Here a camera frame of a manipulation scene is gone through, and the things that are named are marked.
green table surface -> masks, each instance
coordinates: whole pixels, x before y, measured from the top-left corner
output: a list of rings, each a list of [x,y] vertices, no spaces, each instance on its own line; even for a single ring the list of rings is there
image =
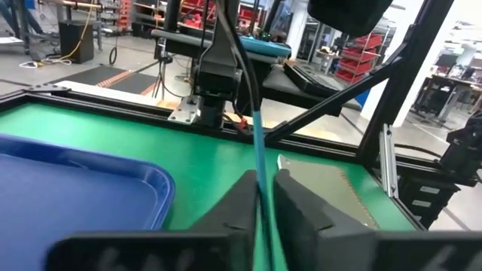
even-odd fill
[[[35,103],[1,113],[0,132],[150,161],[163,167],[173,176],[176,186],[169,219],[163,226],[169,230],[188,228],[214,206],[244,171],[255,167],[255,152],[251,145]],[[269,181],[276,174],[279,154],[338,166],[381,229],[413,230],[410,222],[362,166],[267,149]],[[273,210],[271,219],[273,226],[276,225]],[[261,234],[258,223],[255,270],[264,269]],[[276,270],[286,270],[276,227],[273,227],[273,243]]]

blue cable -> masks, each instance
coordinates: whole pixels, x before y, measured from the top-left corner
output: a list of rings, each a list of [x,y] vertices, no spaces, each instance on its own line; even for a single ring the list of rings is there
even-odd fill
[[[259,111],[253,111],[253,137],[255,140],[256,175],[258,177],[258,186],[260,190],[261,226],[264,235],[264,244],[266,246],[264,252],[267,260],[267,270],[274,270],[273,242],[271,239],[270,198],[268,196],[269,193],[266,175],[266,163],[264,161],[264,131],[261,112]]]

shelving unit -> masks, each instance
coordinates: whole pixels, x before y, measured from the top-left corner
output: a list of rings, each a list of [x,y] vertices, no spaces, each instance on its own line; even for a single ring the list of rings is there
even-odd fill
[[[360,81],[374,68],[375,60],[379,56],[377,48],[382,43],[382,35],[369,34],[356,38],[350,46],[343,49],[335,77],[348,84]]]
[[[193,17],[195,17],[196,15],[202,17],[204,3],[205,0],[184,0],[181,6],[181,17],[186,13],[189,13]],[[134,0],[132,15],[133,31],[135,33],[140,33],[145,32],[149,29],[153,29],[156,26],[158,28],[162,27],[166,5],[167,2],[160,2],[159,7],[156,7],[155,5],[151,5],[151,2],[149,0]],[[239,19],[245,21],[246,23],[251,22],[253,10],[254,9],[252,5],[240,3],[238,10]],[[216,17],[214,1],[209,2],[208,11],[209,12],[206,25],[207,29],[212,29]],[[266,11],[263,7],[259,7],[258,15],[256,18],[257,23],[264,21],[265,17]],[[191,24],[190,21],[184,21],[182,23],[185,23],[188,26],[198,27],[194,24]]]
[[[107,35],[123,35],[130,31],[132,3],[130,0],[99,0],[102,13],[99,20]]]

gray floor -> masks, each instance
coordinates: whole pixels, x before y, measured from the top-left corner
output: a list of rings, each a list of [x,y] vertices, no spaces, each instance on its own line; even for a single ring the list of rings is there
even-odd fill
[[[42,27],[48,31],[56,31],[56,27],[51,22],[55,22],[53,13],[44,9],[44,14],[49,20],[40,20]],[[2,18],[0,18],[0,31],[7,29]],[[18,83],[39,84],[63,78],[78,72],[91,69],[98,65],[108,63],[108,54],[113,48],[115,38],[104,38],[104,50],[96,51],[94,60],[81,65],[46,65],[39,69],[25,69],[19,67],[22,62],[29,61],[29,57],[23,54],[19,47],[0,47],[0,79]],[[154,62],[153,51],[154,42],[130,36],[120,37],[118,40],[118,58],[114,67],[119,69],[138,70]],[[188,84],[175,79],[175,75],[186,72],[185,66],[188,59],[183,56],[176,56],[175,62],[168,65],[166,70],[166,86],[169,90],[181,96],[190,92]],[[142,74],[156,76],[158,67],[152,66]],[[18,90],[21,86],[0,82],[0,94]],[[166,94],[167,100],[178,101],[173,95]],[[262,104],[262,114],[264,119],[281,122],[290,120],[297,116],[304,109],[285,105],[279,102],[264,100]],[[359,116],[359,112],[344,108],[340,117],[322,117],[309,125],[310,129],[331,132],[338,136],[341,142],[358,145],[362,139],[362,134],[366,130],[368,122]],[[396,128],[394,131],[395,143],[413,145],[429,149],[442,155],[447,149],[444,141],[448,129],[439,129],[431,125],[419,124],[419,121],[409,116],[403,127]],[[406,154],[426,159],[434,159],[428,154],[409,151],[402,148],[396,150],[399,154]],[[462,187],[462,191],[457,193],[450,201],[447,210],[441,214],[439,219],[432,226],[432,230],[482,230],[482,218],[477,215],[477,208],[482,203],[482,187],[476,188]]]

black clamp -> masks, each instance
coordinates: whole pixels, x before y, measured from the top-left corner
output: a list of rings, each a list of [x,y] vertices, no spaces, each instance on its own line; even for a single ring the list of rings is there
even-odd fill
[[[25,87],[22,89],[28,93],[52,93],[52,92],[60,92],[60,91],[70,91],[72,89],[68,87],[61,87],[55,84],[45,83],[45,84],[38,84],[31,87]]]
[[[163,62],[164,64],[170,64],[170,63],[172,63],[172,61],[173,61],[173,59],[172,59],[172,56],[170,56],[170,55],[159,57],[159,62]]]

